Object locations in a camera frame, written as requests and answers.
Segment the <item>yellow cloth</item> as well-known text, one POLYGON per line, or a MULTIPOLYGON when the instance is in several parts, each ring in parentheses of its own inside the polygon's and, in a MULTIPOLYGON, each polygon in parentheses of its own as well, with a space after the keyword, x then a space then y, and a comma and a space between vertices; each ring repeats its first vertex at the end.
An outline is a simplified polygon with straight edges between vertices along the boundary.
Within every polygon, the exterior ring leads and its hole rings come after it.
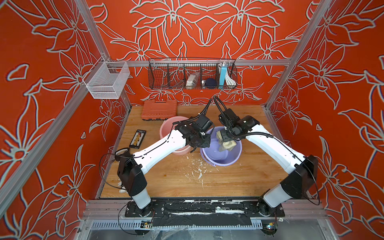
POLYGON ((216 137, 219 141, 219 152, 232 151, 237 145, 237 143, 234 140, 225 142, 221 131, 216 132, 216 137))

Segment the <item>pink plastic bucket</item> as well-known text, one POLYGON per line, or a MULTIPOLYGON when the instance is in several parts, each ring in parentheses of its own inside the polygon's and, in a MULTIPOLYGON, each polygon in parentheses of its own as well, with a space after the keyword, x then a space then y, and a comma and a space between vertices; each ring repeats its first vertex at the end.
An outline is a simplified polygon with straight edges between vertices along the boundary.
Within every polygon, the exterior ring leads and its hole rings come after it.
MULTIPOLYGON (((169 135, 170 135, 169 139, 174 138, 176 136, 176 134, 174 133, 174 129, 175 129, 176 125, 173 125, 173 123, 181 122, 181 121, 184 121, 187 119, 188 119, 187 117, 175 116, 175 117, 171 117, 171 118, 165 120, 162 123, 161 128, 160 128, 160 139, 168 137, 169 135)), ((179 148, 179 149, 173 151, 172 154, 177 155, 177 156, 183 156, 183 155, 186 155, 187 153, 189 153, 191 150, 192 150, 192 147, 189 145, 186 145, 182 148, 179 148)))

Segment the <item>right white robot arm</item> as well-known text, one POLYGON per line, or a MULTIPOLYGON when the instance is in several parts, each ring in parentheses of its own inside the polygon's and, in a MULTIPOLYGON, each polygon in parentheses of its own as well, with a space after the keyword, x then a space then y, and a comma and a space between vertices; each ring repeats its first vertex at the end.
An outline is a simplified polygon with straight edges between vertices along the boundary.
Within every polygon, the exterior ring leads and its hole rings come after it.
POLYGON ((230 150, 235 147, 236 142, 246 139, 267 153, 288 174, 274 188, 259 197, 257 209, 262 216, 269 216, 287 200, 306 197, 306 192, 317 185, 316 157, 305 156, 292 149, 252 116, 238 117, 217 96, 213 97, 213 101, 220 111, 219 120, 224 125, 224 129, 217 133, 221 151, 230 150))

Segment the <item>purple plastic bucket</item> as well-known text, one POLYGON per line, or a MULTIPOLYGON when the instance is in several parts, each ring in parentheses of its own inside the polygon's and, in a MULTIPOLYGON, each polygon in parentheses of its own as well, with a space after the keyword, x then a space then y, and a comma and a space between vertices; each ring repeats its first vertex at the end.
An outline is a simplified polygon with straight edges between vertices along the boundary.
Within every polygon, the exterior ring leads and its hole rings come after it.
POLYGON ((211 143, 208 148, 200 148, 200 154, 207 163, 212 166, 227 167, 238 161, 242 154, 243 145, 241 141, 235 141, 236 145, 230 151, 224 149, 219 143, 216 133, 223 130, 225 127, 215 127, 211 134, 211 143))

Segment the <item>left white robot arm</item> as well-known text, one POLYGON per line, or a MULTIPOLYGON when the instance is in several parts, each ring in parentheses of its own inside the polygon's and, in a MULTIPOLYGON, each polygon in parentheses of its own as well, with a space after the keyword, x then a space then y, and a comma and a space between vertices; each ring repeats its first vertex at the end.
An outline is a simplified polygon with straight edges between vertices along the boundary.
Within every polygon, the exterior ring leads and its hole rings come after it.
POLYGON ((119 163, 117 175, 122 186, 140 210, 145 209, 152 202, 145 178, 145 174, 152 167, 185 146, 192 147, 192 151, 210 146, 211 134, 208 133, 208 130, 213 127, 213 122, 206 116, 206 113, 211 102, 212 99, 197 116, 173 122, 175 128, 166 137, 142 151, 131 154, 127 148, 114 154, 115 160, 119 163))

